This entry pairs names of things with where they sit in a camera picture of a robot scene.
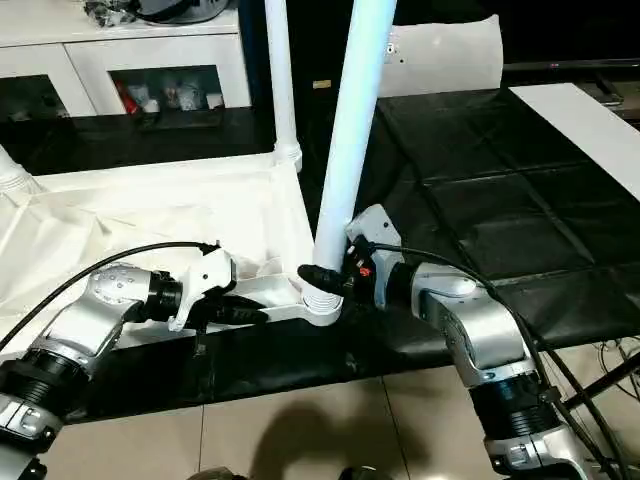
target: black fabric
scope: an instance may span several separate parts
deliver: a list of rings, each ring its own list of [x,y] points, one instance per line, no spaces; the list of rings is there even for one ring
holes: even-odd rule
[[[314,228],[334,110],[304,105],[298,125]],[[273,129],[259,118],[247,109],[162,128],[127,117],[14,125],[0,129],[0,143],[35,173],[107,168],[266,151]],[[481,270],[554,347],[640,333],[640,204],[509,91],[380,100],[356,211],[373,203],[404,245]],[[429,325],[348,302],[330,327],[291,320],[204,342],[197,357],[193,339],[113,352],[70,420],[450,363]]]

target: black cable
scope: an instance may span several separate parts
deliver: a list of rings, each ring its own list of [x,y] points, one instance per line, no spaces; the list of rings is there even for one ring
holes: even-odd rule
[[[607,475],[609,475],[611,479],[618,478],[618,474],[613,468],[611,459],[607,458],[602,453],[600,447],[595,444],[591,437],[589,437],[589,434],[582,428],[582,426],[580,426],[578,421],[573,418],[573,415],[571,415],[569,409],[565,407],[562,402],[554,403],[554,406],[558,410],[558,413],[562,415],[562,418],[565,419],[565,421],[569,425],[569,428],[573,430],[573,432],[576,434],[576,437],[578,437],[578,439],[582,442],[586,449],[589,450],[589,453],[593,455],[593,458],[600,464]]]
[[[585,458],[585,460],[587,462],[594,462],[595,458]],[[614,465],[616,464],[615,459],[611,458],[611,457],[607,457],[607,460],[609,460],[611,463],[613,463]],[[631,467],[632,470],[640,470],[640,463],[634,463],[634,462],[630,462],[629,463],[629,467]]]
[[[407,247],[401,247],[401,246],[395,246],[395,245],[386,245],[381,243],[370,243],[369,248],[372,251],[387,250],[391,252],[406,253],[408,255],[417,255],[423,258],[428,258],[437,263],[440,263],[443,265],[449,265],[451,267],[457,268],[458,270],[460,270],[463,273],[466,273],[470,277],[477,279],[482,284],[482,286],[487,290],[489,295],[491,295],[491,297],[493,297],[495,300],[500,302],[512,315],[512,317],[514,318],[516,324],[520,329],[525,345],[529,349],[529,353],[531,354],[531,358],[536,366],[536,370],[538,370],[538,375],[540,376],[540,383],[542,384],[545,390],[549,390],[550,388],[552,388],[546,369],[544,367],[544,364],[542,363],[542,358],[540,357],[538,347],[536,345],[536,342],[533,339],[533,333],[530,325],[526,322],[526,320],[520,314],[515,312],[508,305],[508,303],[503,299],[500,292],[497,291],[497,289],[493,286],[490,280],[488,280],[483,275],[479,274],[478,272],[476,272],[475,270],[469,267],[460,265],[457,262],[453,262],[441,255],[437,255],[431,252],[426,252],[424,250],[418,250],[415,248],[407,248]],[[546,345],[546,343],[543,341],[540,335],[536,335],[536,337],[537,337],[538,343],[542,344],[543,346]],[[613,438],[613,432],[611,431],[611,428],[606,423],[600,411],[596,408],[596,406],[593,404],[591,399],[586,395],[586,393],[584,392],[584,389],[582,388],[582,385],[580,385],[580,383],[577,381],[577,379],[575,378],[575,376],[573,375],[569,367],[567,367],[567,365],[564,363],[564,361],[560,358],[560,356],[555,351],[548,348],[548,345],[546,346],[547,346],[546,350],[548,351],[550,357],[552,358],[554,363],[556,363],[556,365],[558,366],[560,371],[563,373],[563,375],[567,378],[567,380],[572,385],[574,390],[576,390],[576,393],[583,395],[584,397],[583,399],[585,400],[584,403],[587,406],[587,409],[596,420],[596,423],[598,424],[598,427],[600,427],[600,430],[602,431],[603,436],[607,440],[607,443],[609,444],[611,451],[614,453],[614,457],[616,458],[618,465],[620,465],[620,472],[622,474],[622,479],[630,480],[631,477],[629,474],[628,463],[626,462],[624,456],[622,455],[622,452],[620,451],[620,448],[617,442]],[[562,404],[562,402],[559,399],[554,400],[553,404],[558,410],[558,412],[560,413],[560,415],[565,419],[565,421],[572,428],[572,430],[574,431],[576,436],[580,439],[580,441],[582,441],[585,447],[589,449],[589,451],[594,456],[594,458],[598,459],[603,470],[607,472],[609,477],[612,479],[618,479],[619,477],[616,474],[611,463],[602,454],[602,452],[595,445],[595,443],[591,441],[588,434],[571,416],[571,412],[569,412],[569,410]]]
[[[607,364],[604,361],[604,350],[605,350],[605,348],[606,348],[606,343],[602,342],[602,344],[600,345],[600,347],[598,349],[598,362],[600,363],[600,368],[602,369],[602,373],[608,374],[609,373],[609,369],[607,368]],[[631,393],[629,390],[624,388],[619,383],[616,383],[615,387],[617,387],[619,390],[621,390],[625,395],[628,395],[633,400],[635,400],[636,402],[640,403],[640,398],[638,398],[636,395]]]
[[[607,444],[609,445],[609,448],[611,449],[611,452],[613,453],[613,458],[615,458],[616,462],[618,462],[618,465],[620,466],[620,475],[622,476],[623,480],[631,480],[631,474],[629,472],[627,460],[624,458],[622,450],[620,449],[620,445],[618,445],[613,431],[600,413],[600,410],[598,410],[598,408],[595,406],[591,397],[586,394],[586,392],[582,388],[582,385],[580,385],[580,382],[578,382],[569,367],[567,367],[566,363],[562,361],[560,355],[558,355],[555,350],[549,350],[547,353],[549,354],[549,357],[551,357],[551,360],[553,360],[553,362],[560,369],[564,377],[567,379],[567,381],[571,385],[571,388],[573,388],[580,396],[580,398],[584,402],[584,405],[587,407],[587,410],[589,410],[589,413],[596,421],[596,424],[600,428],[602,435],[604,436]]]
[[[618,347],[618,353],[622,358],[622,362],[623,363],[627,362],[629,360],[629,356],[627,355],[627,352],[624,351],[624,348],[622,348],[622,341],[620,339],[616,340],[616,346]],[[637,385],[636,379],[634,378],[634,374],[636,372],[637,370],[634,372],[631,372],[631,375],[629,375],[629,380],[631,381],[631,386],[633,387],[633,391],[635,393],[636,398],[638,399],[638,401],[640,401],[640,390],[638,390],[638,385]]]
[[[64,282],[58,288],[56,288],[53,292],[51,292],[44,300],[42,300],[38,305],[33,307],[29,313],[27,313],[22,320],[18,322],[16,326],[14,326],[7,335],[4,336],[2,340],[0,340],[0,351],[2,351],[11,340],[22,330],[33,318],[40,313],[47,305],[49,305],[56,297],[58,297],[62,292],[64,292],[71,285],[76,283],[78,280],[89,275],[91,272],[108,265],[111,262],[119,260],[124,257],[128,257],[130,255],[135,255],[141,252],[147,252],[149,250],[159,250],[161,248],[174,248],[174,247],[195,247],[199,248],[202,251],[203,255],[211,253],[212,251],[218,248],[217,245],[209,245],[208,243],[201,242],[161,242],[161,243],[153,243],[151,245],[143,245],[141,247],[130,248],[120,253],[116,253],[111,255],[104,260],[100,260],[99,262],[94,263],[90,267],[85,268],[80,273],[74,275],[69,280]]]

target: floor tile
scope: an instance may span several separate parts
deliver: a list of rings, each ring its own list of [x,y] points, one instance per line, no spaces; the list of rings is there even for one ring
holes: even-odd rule
[[[198,471],[202,407],[65,427],[47,480],[186,480]]]
[[[407,480],[380,379],[209,405],[201,468],[252,480],[337,480],[369,465]]]
[[[613,343],[608,342],[608,349],[604,351],[604,361],[609,370],[615,368],[621,363],[621,358]],[[623,341],[625,351],[640,351],[640,342],[633,339],[625,339]],[[582,345],[579,347],[571,347],[558,350],[560,357],[565,361],[571,369],[578,381],[587,386],[591,382],[600,378],[604,372],[599,361],[599,346]],[[550,360],[545,355],[545,363],[550,364]],[[563,397],[572,396],[574,390],[569,386],[568,382],[559,373],[555,366],[550,369],[552,382],[556,379],[557,385],[563,392]],[[631,382],[624,380],[621,385],[629,392],[633,392]],[[616,387],[612,387],[593,399],[595,405],[601,411],[610,427],[617,434],[617,438],[621,442],[626,451],[629,460],[634,463],[640,463],[640,403],[629,398]],[[609,452],[602,435],[595,424],[587,409],[582,406],[574,410],[575,416],[586,427],[591,437],[601,446],[605,452]]]
[[[411,480],[499,478],[453,367],[384,377]]]

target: white plastic pipe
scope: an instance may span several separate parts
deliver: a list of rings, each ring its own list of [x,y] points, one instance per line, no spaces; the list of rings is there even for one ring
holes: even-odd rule
[[[342,268],[345,227],[353,217],[395,9],[396,0],[353,5],[313,251],[313,262],[321,267]],[[314,313],[327,315],[324,324],[337,318],[340,297],[305,285],[303,298]]]
[[[32,194],[41,191],[42,187],[0,145],[0,193],[10,195],[22,203]]]
[[[298,171],[302,168],[302,150],[296,136],[296,117],[293,105],[291,55],[286,0],[265,0],[267,36],[269,38],[269,67],[276,122],[277,154],[292,160]]]
[[[17,164],[12,160],[7,151],[0,145],[0,176],[11,169],[16,168]]]

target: silver robotic arm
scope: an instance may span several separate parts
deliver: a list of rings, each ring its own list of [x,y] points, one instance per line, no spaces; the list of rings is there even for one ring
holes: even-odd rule
[[[125,323],[152,319],[168,322],[172,331],[201,330],[192,310],[202,302],[214,305],[234,285],[233,261],[221,248],[181,281],[126,264],[94,272],[82,296],[55,316],[24,356],[0,366],[0,480],[45,477],[37,455],[49,449]],[[215,316],[212,309],[208,314]]]
[[[317,288],[356,301],[392,306],[438,329],[485,431],[493,469],[515,478],[590,477],[567,425],[542,388],[514,317],[475,278],[448,265],[405,263],[401,253],[370,248],[400,246],[380,205],[347,227],[351,241],[345,273],[305,265],[299,273]]]

